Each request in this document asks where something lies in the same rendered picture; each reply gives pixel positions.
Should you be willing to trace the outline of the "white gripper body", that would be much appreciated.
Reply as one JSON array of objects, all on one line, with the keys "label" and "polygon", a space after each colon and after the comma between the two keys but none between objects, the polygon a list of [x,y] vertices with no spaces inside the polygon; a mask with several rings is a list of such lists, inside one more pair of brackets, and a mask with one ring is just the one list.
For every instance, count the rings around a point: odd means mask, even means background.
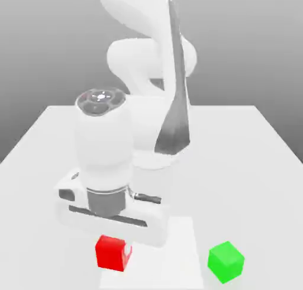
[{"label": "white gripper body", "polygon": [[80,209],[63,201],[55,203],[57,219],[64,226],[89,233],[95,237],[106,235],[123,239],[128,243],[138,242],[161,247],[167,239],[168,215],[152,220],[124,217],[101,218],[86,209]]}]

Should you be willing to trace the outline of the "small green cube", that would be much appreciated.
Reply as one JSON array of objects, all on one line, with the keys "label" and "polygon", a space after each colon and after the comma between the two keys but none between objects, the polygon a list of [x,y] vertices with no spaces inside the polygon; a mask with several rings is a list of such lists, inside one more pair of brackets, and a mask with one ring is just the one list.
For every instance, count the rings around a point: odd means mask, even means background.
[{"label": "small green cube", "polygon": [[225,241],[209,250],[207,266],[221,283],[227,283],[241,275],[245,257]]}]

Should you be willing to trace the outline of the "small red cube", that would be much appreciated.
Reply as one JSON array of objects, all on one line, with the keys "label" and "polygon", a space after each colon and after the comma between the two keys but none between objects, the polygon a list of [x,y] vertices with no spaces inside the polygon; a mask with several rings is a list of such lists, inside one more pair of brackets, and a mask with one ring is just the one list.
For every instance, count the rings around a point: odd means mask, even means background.
[{"label": "small red cube", "polygon": [[96,261],[99,268],[123,272],[129,258],[124,256],[124,246],[127,242],[122,239],[102,235],[95,245]]}]

